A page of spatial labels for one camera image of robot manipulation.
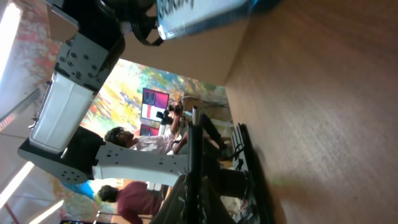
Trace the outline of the blue Samsung Galaxy smartphone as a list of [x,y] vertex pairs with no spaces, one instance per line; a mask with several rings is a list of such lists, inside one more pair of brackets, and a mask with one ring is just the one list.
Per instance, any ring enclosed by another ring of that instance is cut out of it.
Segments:
[[158,32],[169,40],[270,11],[279,0],[157,0]]

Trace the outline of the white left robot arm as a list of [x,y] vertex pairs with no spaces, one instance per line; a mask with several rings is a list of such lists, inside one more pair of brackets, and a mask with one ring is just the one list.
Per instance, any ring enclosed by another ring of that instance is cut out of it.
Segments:
[[47,1],[49,14],[73,25],[30,136],[18,155],[69,184],[122,178],[172,185],[189,172],[186,156],[147,154],[106,143],[81,122],[124,52],[129,22],[141,41],[155,28],[152,1]]

